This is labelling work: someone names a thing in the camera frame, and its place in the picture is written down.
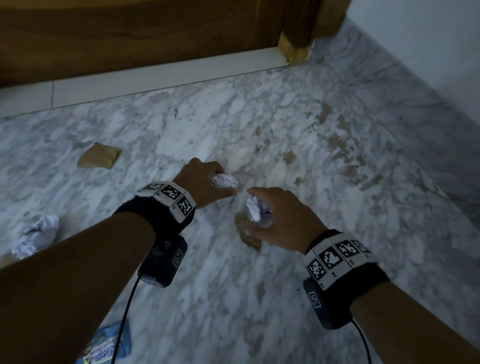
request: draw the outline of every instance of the gray marble veining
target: gray marble veining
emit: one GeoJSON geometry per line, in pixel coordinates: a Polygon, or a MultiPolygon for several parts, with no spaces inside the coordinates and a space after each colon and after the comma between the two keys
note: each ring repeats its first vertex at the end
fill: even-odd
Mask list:
{"type": "Polygon", "coordinates": [[[480,228],[480,125],[443,102],[348,18],[313,55],[337,72],[480,228]]]}
{"type": "MultiPolygon", "coordinates": [[[[356,234],[397,285],[480,346],[479,265],[456,248],[479,244],[479,232],[327,65],[7,118],[0,135],[0,251],[44,214],[60,216],[66,238],[192,157],[240,182],[236,197],[195,214],[171,286],[139,285],[124,364],[366,362],[352,325],[320,326],[300,254],[238,238],[234,216],[254,185],[291,189],[327,226],[356,234]],[[93,141],[123,150],[112,170],[76,167],[93,141]]],[[[105,323],[121,319],[133,280],[105,323]]]]}

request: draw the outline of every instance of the marble floor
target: marble floor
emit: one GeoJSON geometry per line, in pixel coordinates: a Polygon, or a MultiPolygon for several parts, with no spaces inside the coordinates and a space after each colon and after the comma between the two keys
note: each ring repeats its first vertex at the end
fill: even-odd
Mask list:
{"type": "MultiPolygon", "coordinates": [[[[0,120],[0,253],[45,214],[64,239],[192,157],[218,160],[239,194],[197,211],[170,287],[139,285],[132,354],[119,363],[366,362],[352,325],[320,326],[300,254],[238,238],[233,219],[254,185],[291,189],[356,234],[394,283],[480,346],[479,264],[454,247],[479,244],[479,232],[322,62],[0,120]],[[122,149],[112,170],[76,167],[94,141],[122,149]]],[[[121,319],[132,285],[105,323],[121,319]]]]}

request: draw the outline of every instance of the wooden door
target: wooden door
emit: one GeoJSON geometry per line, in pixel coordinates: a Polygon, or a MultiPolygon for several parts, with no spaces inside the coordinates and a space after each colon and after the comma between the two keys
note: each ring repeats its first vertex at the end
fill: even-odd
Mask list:
{"type": "Polygon", "coordinates": [[[0,0],[0,86],[276,46],[286,0],[0,0]]]}

